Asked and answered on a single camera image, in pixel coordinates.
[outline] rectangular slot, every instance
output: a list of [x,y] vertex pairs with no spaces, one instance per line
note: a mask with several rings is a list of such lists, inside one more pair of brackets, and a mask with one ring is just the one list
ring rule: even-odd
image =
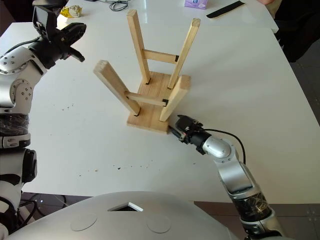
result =
[[132,202],[127,202],[115,207],[112,207],[108,212],[142,212],[143,209]]

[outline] black cable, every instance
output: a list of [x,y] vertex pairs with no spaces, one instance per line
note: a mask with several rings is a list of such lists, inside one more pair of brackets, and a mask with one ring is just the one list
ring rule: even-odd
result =
[[26,226],[27,225],[27,223],[29,222],[29,220],[32,218],[32,216],[35,214],[35,212],[36,212],[36,210],[37,210],[37,208],[38,208],[38,204],[37,204],[37,202],[36,201],[34,201],[34,200],[28,200],[28,201],[26,201],[26,202],[24,202],[24,203],[21,203],[20,205],[19,205],[19,208],[21,208],[21,207],[23,207],[23,206],[26,206],[26,205],[29,205],[29,204],[33,204],[33,209],[32,209],[32,211],[30,212],[30,214],[29,214],[29,216],[24,220],[24,222],[18,227],[18,230],[20,229],[20,228],[23,228],[24,226]]
[[121,0],[118,0],[118,1],[99,0],[99,2],[110,4],[109,8],[114,12],[119,12],[119,11],[122,11],[123,9],[126,9],[128,7],[128,2],[129,1],[131,1],[131,0],[125,0],[125,1],[121,1]]
[[14,45],[12,48],[10,48],[8,51],[6,51],[5,54],[10,53],[12,50],[14,50],[14,49],[16,49],[16,48],[18,48],[18,47],[20,47],[22,45],[32,44],[32,43],[38,41],[39,39],[40,39],[40,36],[37,36],[36,38],[34,38],[34,39],[30,40],[30,41],[20,42],[17,45]]
[[[36,193],[34,194],[32,197],[30,197],[29,199],[21,199],[21,201],[31,201],[34,197],[38,196],[40,193]],[[62,205],[62,208],[61,209],[64,209],[65,207],[67,207],[67,198],[65,195],[60,195],[63,197],[63,205]],[[42,217],[45,217],[46,215],[39,209],[38,205],[36,206],[36,211],[42,216]]]
[[245,147],[244,145],[242,144],[240,138],[238,138],[236,135],[230,133],[230,132],[227,132],[227,131],[221,131],[221,130],[217,130],[217,129],[204,129],[204,131],[212,131],[212,132],[217,132],[217,133],[222,133],[222,134],[227,134],[227,135],[230,135],[232,137],[234,137],[235,139],[238,140],[238,142],[240,143],[241,145],[241,148],[242,148],[242,153],[243,153],[243,164],[246,164],[246,152],[245,152]]

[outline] table surface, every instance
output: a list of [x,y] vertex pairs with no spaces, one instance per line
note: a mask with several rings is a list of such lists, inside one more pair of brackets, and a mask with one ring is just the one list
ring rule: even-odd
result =
[[211,19],[206,17],[234,2],[235,0],[208,0],[207,9],[198,9],[184,7],[184,0],[131,0],[129,8],[119,12],[112,12],[108,3],[100,1],[70,0],[67,5],[79,5],[88,21],[96,21],[106,27],[115,22],[126,22],[128,10],[137,9],[140,23],[184,24],[189,23],[192,18],[198,18],[202,25],[259,27],[272,29],[274,33],[278,31],[279,28],[267,8],[257,0],[243,0],[245,5],[226,14]]
[[[95,24],[90,15],[70,21],[87,24],[73,45],[86,60],[57,61],[35,87],[29,132],[38,176],[23,190],[157,191],[229,202],[212,158],[172,134],[126,126],[128,110],[93,74],[99,60],[108,60],[129,90],[138,89],[141,73],[126,21]],[[145,47],[171,54],[179,54],[188,29],[188,22],[141,24]],[[0,37],[0,52],[36,36],[31,23],[13,23]],[[149,68],[173,71],[172,64],[152,60]],[[191,89],[171,124],[185,114],[236,134],[270,203],[320,202],[320,128],[270,29],[201,25],[182,74],[191,76]]]

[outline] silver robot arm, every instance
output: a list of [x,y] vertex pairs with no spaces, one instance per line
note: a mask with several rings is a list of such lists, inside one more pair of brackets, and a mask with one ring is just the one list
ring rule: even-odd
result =
[[[83,23],[56,29],[56,15],[35,7],[36,39],[18,44],[0,57],[0,239],[17,230],[17,210],[25,183],[37,175],[37,155],[26,147],[29,112],[36,84],[58,59],[85,58],[70,47],[85,30]],[[32,43],[28,48],[21,45]]]
[[248,239],[285,236],[259,185],[249,169],[239,162],[235,146],[227,139],[220,139],[205,131],[202,124],[188,116],[179,115],[171,128],[172,133],[186,144],[196,145],[201,154],[213,156],[219,177],[235,205]]

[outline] tissue box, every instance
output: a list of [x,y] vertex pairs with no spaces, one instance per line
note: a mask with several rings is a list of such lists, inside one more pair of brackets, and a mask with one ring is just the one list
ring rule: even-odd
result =
[[206,9],[208,0],[184,0],[184,6],[196,9]]

